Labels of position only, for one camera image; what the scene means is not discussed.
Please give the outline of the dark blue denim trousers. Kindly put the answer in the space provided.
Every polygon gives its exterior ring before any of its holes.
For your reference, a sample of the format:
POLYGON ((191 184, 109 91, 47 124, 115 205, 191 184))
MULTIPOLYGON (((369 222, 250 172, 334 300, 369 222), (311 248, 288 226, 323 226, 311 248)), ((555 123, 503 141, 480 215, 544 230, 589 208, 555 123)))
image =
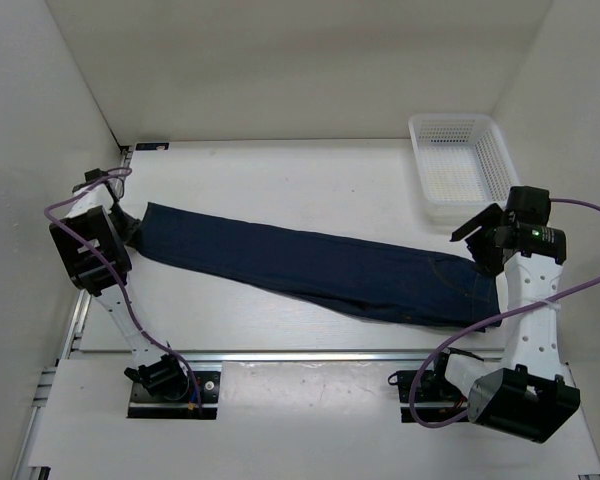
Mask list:
POLYGON ((499 314, 494 278, 466 258, 147 206, 131 248, 347 316, 466 328, 499 314))

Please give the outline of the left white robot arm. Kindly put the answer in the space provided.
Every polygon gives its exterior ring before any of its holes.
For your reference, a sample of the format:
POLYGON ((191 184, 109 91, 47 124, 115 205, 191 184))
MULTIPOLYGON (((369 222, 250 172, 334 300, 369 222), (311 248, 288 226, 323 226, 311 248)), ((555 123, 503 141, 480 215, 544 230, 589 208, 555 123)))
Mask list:
POLYGON ((197 382, 186 361, 168 342, 140 322, 134 311, 126 244, 140 226, 120 206, 129 167, 94 169, 73 187, 70 198, 47 206, 49 232, 71 282, 109 314, 132 355, 125 375, 152 395, 188 401, 197 382))

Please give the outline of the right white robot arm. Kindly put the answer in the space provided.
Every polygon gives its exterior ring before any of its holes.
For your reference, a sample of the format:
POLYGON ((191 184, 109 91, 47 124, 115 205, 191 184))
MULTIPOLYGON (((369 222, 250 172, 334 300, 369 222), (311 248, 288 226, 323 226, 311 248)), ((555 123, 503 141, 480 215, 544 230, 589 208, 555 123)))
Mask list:
POLYGON ((549 227, 550 212, 548 191, 514 186, 504 207, 489 206, 453 233, 484 273, 505 276, 514 327, 497 366, 447 348, 429 375, 438 398, 460 393, 470 422, 535 443, 548 440, 580 406, 557 350, 558 306, 551 297, 566 260, 566 235, 549 227))

